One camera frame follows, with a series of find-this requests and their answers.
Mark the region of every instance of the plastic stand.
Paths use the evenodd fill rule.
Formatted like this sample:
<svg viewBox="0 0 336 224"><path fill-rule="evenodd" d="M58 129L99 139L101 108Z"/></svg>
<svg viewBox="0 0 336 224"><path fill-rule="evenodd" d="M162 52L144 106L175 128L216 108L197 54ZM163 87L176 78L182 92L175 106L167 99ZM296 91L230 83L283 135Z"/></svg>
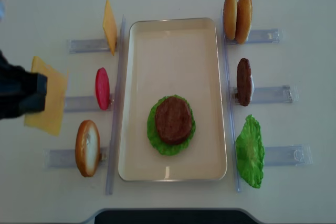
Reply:
<svg viewBox="0 0 336 224"><path fill-rule="evenodd" d="M113 180L115 171L115 154L117 149L117 138L119 135L120 116L122 115L123 102L123 79L127 64L124 55L124 34L125 34L126 19L122 17L120 28L120 36L118 38L116 52L119 54L117 85L114 94L110 94L110 106L107 111L113 109L112 134L109 148L100 149L99 165L108 164L106 194L110 195L113 191ZM110 51L110 48L105 39L91 40L69 40L68 49L70 54L82 52L105 52ZM86 97L66 97L64 112L89 112L102 111L97 103L95 96ZM75 150L44 150L44 167L51 168L74 168L76 167Z"/></svg>
<svg viewBox="0 0 336 224"><path fill-rule="evenodd" d="M224 69L226 75L226 98L227 98L227 110L229 112L230 122L230 136L233 141L233 164L237 167L237 153L236 153L236 134L233 106L239 104L237 101L237 88L230 86L229 78L229 66L227 47L237 44L234 40L228 40L225 38L224 23L223 23L223 10L222 16L222 51L224 58ZM270 30L251 30L248 39L245 43L279 43L282 38L281 30L273 28ZM255 88L251 104L264 104L264 103L293 103L298 101L298 93L296 87L290 87L288 85L280 87L267 87L267 88ZM265 166L302 166L312 164L311 152L309 145L293 145L293 146L277 146L277 147L265 147ZM236 190L240 192L240 180L238 169L235 171L235 180L237 181Z"/></svg>

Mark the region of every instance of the red tomato slice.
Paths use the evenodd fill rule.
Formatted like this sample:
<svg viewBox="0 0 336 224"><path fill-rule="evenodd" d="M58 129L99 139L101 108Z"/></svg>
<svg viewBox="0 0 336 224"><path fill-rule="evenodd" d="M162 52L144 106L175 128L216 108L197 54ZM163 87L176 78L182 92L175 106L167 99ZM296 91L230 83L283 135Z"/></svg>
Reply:
<svg viewBox="0 0 336 224"><path fill-rule="evenodd" d="M110 105L110 82L105 68L100 68L96 75L96 97L102 110L107 110Z"/></svg>

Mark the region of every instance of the hamburger bun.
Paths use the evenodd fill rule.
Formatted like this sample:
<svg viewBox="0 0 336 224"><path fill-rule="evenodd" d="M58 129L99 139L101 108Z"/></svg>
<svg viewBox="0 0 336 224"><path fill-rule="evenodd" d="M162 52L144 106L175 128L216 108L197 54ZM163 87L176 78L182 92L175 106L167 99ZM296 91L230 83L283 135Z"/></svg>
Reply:
<svg viewBox="0 0 336 224"><path fill-rule="evenodd" d="M239 0L237 6L236 41L243 44L251 30L252 0Z"/></svg>
<svg viewBox="0 0 336 224"><path fill-rule="evenodd" d="M91 120L83 121L78 129L75 147L77 168L83 177L92 177L97 169L100 154L99 132Z"/></svg>
<svg viewBox="0 0 336 224"><path fill-rule="evenodd" d="M228 39L236 36L237 0L225 0L223 9L224 32Z"/></svg>

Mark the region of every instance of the brown burger patty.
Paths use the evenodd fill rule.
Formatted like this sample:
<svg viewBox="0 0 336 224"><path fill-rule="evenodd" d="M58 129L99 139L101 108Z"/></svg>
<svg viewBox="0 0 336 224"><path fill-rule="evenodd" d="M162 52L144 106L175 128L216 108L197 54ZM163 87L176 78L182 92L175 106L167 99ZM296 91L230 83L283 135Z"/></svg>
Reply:
<svg viewBox="0 0 336 224"><path fill-rule="evenodd" d="M167 98L156 108L155 126L164 143L169 145L183 143L192 128L192 116L188 104L177 97Z"/></svg>
<svg viewBox="0 0 336 224"><path fill-rule="evenodd" d="M242 106L249 105L252 93L251 67L248 59L241 59L237 68L238 101Z"/></svg>

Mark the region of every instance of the beige tray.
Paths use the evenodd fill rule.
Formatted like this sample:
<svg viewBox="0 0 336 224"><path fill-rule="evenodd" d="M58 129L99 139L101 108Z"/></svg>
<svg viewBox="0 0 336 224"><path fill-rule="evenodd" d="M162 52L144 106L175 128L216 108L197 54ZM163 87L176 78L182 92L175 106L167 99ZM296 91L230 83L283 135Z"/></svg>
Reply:
<svg viewBox="0 0 336 224"><path fill-rule="evenodd" d="M218 180L227 169L216 27L209 18L137 22L130 29L118 170L122 179ZM147 138L149 111L180 95L194 112L189 147L163 156Z"/></svg>

